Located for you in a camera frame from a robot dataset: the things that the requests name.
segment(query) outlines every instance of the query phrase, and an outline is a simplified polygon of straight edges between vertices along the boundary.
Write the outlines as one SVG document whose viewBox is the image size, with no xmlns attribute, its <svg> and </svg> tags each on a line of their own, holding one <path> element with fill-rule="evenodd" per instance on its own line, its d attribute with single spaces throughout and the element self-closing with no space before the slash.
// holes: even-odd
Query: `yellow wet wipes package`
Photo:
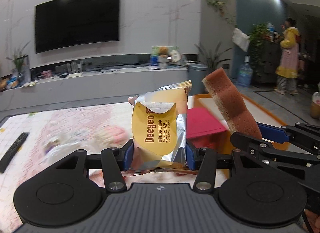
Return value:
<svg viewBox="0 0 320 233">
<path fill-rule="evenodd" d="M 162 113 L 153 112 L 150 108 L 137 102 L 133 109 L 132 134 L 135 143 L 156 155 L 170 154 L 178 139 L 176 104 L 169 110 L 164 109 L 166 112 L 161 109 Z"/>
<path fill-rule="evenodd" d="M 185 167 L 187 103 L 191 87 L 188 80 L 128 99 L 134 106 L 132 169 Z"/>
</svg>

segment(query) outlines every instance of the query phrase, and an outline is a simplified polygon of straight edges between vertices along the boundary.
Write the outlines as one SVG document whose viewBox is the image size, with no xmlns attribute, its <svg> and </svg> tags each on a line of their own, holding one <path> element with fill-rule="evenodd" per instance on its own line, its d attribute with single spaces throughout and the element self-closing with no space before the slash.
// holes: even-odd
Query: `potted plant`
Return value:
<svg viewBox="0 0 320 233">
<path fill-rule="evenodd" d="M 18 79 L 19 79 L 19 76 L 22 76 L 22 66 L 23 66 L 23 61 L 24 61 L 24 58 L 26 56 L 26 54 L 23 53 L 23 50 L 26 48 L 26 46 L 30 43 L 27 42 L 21 49 L 20 47 L 19 48 L 15 48 L 13 50 L 13 56 L 12 58 L 10 57 L 6 57 L 7 60 L 11 60 L 18 72 Z"/>
<path fill-rule="evenodd" d="M 230 60 L 230 59 L 220 60 L 220 56 L 222 54 L 233 49 L 233 48 L 227 48 L 226 50 L 218 53 L 221 44 L 222 44 L 222 42 L 218 43 L 218 45 L 216 46 L 216 48 L 214 50 L 214 54 L 212 54 L 211 49 L 209 49 L 209 52 L 207 52 L 201 43 L 199 44 L 199 46 L 195 44 L 195 46 L 198 48 L 199 54 L 201 54 L 201 56 L 203 58 L 203 61 L 199 61 L 199 60 L 198 61 L 204 63 L 208 67 L 208 73 L 215 71 L 217 69 L 219 63 L 221 63 L 223 61 Z"/>
<path fill-rule="evenodd" d="M 261 61 L 261 57 L 264 52 L 264 40 L 269 30 L 265 23 L 259 23 L 254 25 L 250 35 L 250 45 L 249 45 L 249 56 L 250 56 L 250 66 L 253 70 L 254 79 L 259 79 L 263 72 L 264 63 Z"/>
</svg>

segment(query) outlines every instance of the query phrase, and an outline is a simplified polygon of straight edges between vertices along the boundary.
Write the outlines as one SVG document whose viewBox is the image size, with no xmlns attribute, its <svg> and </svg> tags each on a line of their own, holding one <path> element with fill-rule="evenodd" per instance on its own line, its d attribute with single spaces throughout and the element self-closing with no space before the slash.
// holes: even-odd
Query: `sponge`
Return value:
<svg viewBox="0 0 320 233">
<path fill-rule="evenodd" d="M 227 122 L 230 132 L 240 132 L 262 139 L 259 127 L 249 112 L 241 94 L 222 68 L 207 75 L 202 82 Z"/>
</svg>

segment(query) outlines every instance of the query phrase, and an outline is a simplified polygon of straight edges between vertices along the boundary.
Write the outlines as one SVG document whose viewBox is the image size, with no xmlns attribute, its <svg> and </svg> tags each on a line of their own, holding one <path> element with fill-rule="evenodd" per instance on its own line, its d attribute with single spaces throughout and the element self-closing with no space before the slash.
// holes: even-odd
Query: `blue gripper pad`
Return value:
<svg viewBox="0 0 320 233">
<path fill-rule="evenodd" d="M 189 170 L 195 170 L 195 159 L 194 159 L 194 154 L 191 149 L 191 147 L 186 144 L 186 159 L 187 159 L 187 165 L 189 167 Z"/>
<path fill-rule="evenodd" d="M 129 146 L 124 155 L 123 171 L 127 171 L 130 168 L 133 159 L 133 143 Z"/>
<path fill-rule="evenodd" d="M 257 123 L 259 126 L 262 138 L 276 142 L 276 143 L 285 143 L 289 141 L 289 136 L 285 133 L 284 129 Z"/>
</svg>

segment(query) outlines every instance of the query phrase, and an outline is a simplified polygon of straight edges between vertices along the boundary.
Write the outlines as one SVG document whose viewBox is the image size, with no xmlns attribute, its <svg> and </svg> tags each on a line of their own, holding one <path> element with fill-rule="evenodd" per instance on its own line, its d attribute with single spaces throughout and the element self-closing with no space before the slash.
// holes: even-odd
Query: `trash can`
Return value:
<svg viewBox="0 0 320 233">
<path fill-rule="evenodd" d="M 188 67 L 189 79 L 192 82 L 192 88 L 189 95 L 204 94 L 204 85 L 202 79 L 207 75 L 208 67 L 203 64 L 190 64 Z"/>
</svg>

